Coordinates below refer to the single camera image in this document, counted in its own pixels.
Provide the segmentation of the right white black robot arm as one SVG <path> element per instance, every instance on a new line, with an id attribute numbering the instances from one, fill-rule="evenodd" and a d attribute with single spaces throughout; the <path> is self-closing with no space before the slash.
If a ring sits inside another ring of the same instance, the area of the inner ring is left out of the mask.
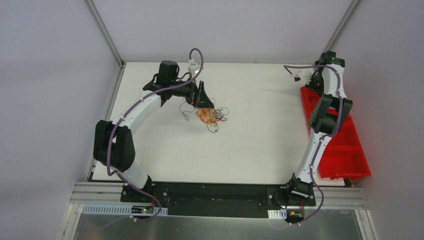
<path id="1" fill-rule="evenodd" d="M 284 68 L 298 82 L 305 80 L 305 88 L 320 98 L 308 119 L 309 140 L 297 170 L 282 187 L 283 201 L 288 205 L 314 206 L 316 172 L 329 142 L 342 128 L 353 107 L 344 91 L 345 60 L 334 51 L 323 52 L 314 65 Z"/>

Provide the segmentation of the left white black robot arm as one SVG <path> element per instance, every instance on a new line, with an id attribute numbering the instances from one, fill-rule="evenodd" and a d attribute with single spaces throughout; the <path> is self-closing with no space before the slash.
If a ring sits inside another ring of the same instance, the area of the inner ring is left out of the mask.
<path id="1" fill-rule="evenodd" d="M 196 81 L 202 64 L 189 61 L 187 80 L 179 77 L 180 67 L 171 60 L 163 60 L 137 99 L 112 120 L 99 120 L 95 126 L 93 158 L 104 165 L 108 175 L 120 175 L 133 185 L 133 195 L 140 202 L 152 198 L 151 178 L 142 172 L 136 160 L 133 136 L 139 127 L 160 109 L 171 97 L 181 97 L 194 108 L 213 109 L 214 103 L 207 96 L 204 82 Z"/>

